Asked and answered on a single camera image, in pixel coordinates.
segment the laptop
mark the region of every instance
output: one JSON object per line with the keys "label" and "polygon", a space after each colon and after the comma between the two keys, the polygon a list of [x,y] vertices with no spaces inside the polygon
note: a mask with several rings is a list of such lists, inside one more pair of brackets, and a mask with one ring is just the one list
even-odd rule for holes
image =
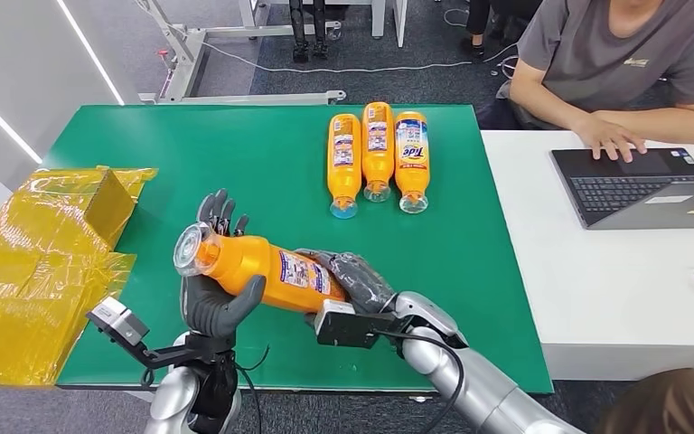
{"label": "laptop", "polygon": [[552,151],[582,225],[602,229],[694,228],[694,160],[683,148],[652,148],[633,161]]}

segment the gray t-shirt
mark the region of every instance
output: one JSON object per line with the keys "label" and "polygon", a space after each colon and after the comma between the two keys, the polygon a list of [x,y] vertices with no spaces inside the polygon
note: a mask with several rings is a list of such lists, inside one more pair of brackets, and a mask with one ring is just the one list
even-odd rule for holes
{"label": "gray t-shirt", "polygon": [[[608,25],[610,0],[544,0],[518,42],[520,59],[546,71],[543,84],[580,109],[620,110],[661,76],[675,103],[694,104],[694,0],[663,0],[626,38]],[[509,97],[504,83],[497,98]],[[513,104],[525,127],[557,128]]]}

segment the metal frame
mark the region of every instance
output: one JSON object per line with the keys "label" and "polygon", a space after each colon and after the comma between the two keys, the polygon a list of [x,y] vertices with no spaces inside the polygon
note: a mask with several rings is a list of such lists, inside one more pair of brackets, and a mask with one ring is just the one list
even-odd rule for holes
{"label": "metal frame", "polygon": [[[379,39],[384,36],[384,10],[387,0],[327,0],[329,5],[369,5],[371,6],[371,36]],[[311,5],[313,0],[304,0],[304,5]],[[269,5],[288,5],[288,0],[265,0]],[[245,27],[257,27],[254,16],[260,5],[259,0],[238,0],[240,17]]]}
{"label": "metal frame", "polygon": [[[171,24],[164,10],[157,0],[135,0],[137,5],[148,12],[158,23],[161,32],[174,50],[174,58],[169,61],[169,73],[164,86],[157,94],[140,93],[139,98],[145,103],[151,104],[246,104],[246,105],[312,105],[331,104],[343,100],[347,94],[343,90],[329,90],[323,93],[302,93],[282,95],[248,95],[231,97],[193,97],[197,83],[196,76],[201,67],[203,55],[206,50],[206,42],[210,38],[220,36],[256,38],[258,36],[283,36],[294,34],[290,25],[264,25],[250,27],[210,27],[191,29],[184,24]],[[239,0],[249,2],[251,6],[251,18],[256,11],[257,0]],[[246,20],[248,17],[241,7],[241,15]],[[326,30],[333,34],[338,32],[342,25],[339,22],[326,22]],[[305,26],[306,34],[314,34],[311,24]]]}

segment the green tabletop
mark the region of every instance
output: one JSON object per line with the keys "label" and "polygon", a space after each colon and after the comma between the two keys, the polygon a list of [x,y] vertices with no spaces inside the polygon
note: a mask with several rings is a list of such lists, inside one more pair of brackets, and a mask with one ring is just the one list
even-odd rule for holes
{"label": "green tabletop", "polygon": [[[83,107],[46,156],[47,167],[157,167],[116,251],[136,253],[120,296],[168,346],[185,331],[172,253],[203,196],[221,187],[250,217],[248,233],[277,246],[354,251],[397,291],[420,292],[458,322],[469,344],[528,392],[551,392],[547,367],[471,106],[395,107],[427,117],[429,208],[417,215],[358,199],[346,221],[328,211],[328,122],[360,106]],[[302,317],[260,306],[238,331],[239,363],[260,388],[426,391],[427,380],[389,342],[371,350],[320,346]],[[88,326],[62,386],[138,385],[142,366]]]}

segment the chair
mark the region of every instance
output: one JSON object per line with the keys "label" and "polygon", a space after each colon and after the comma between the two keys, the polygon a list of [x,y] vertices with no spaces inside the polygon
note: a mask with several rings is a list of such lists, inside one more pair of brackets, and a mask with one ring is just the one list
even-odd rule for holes
{"label": "chair", "polygon": [[533,19],[541,5],[541,0],[496,0],[491,1],[495,14],[507,17],[502,43],[517,42]]}

